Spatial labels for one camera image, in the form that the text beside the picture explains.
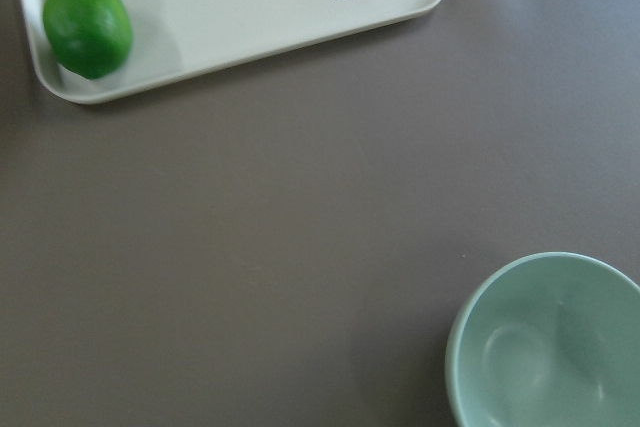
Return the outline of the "mint green bowl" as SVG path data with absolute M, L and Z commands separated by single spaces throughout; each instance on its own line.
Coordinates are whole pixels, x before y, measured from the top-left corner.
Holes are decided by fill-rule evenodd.
M 459 426 L 636 426 L 639 287 L 584 255 L 520 258 L 459 309 L 445 378 Z

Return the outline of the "green lime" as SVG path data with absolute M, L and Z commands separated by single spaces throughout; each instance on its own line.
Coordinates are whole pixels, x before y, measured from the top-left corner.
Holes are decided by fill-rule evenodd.
M 42 24 L 57 62 L 89 80 L 118 70 L 133 46 L 122 0 L 45 0 Z

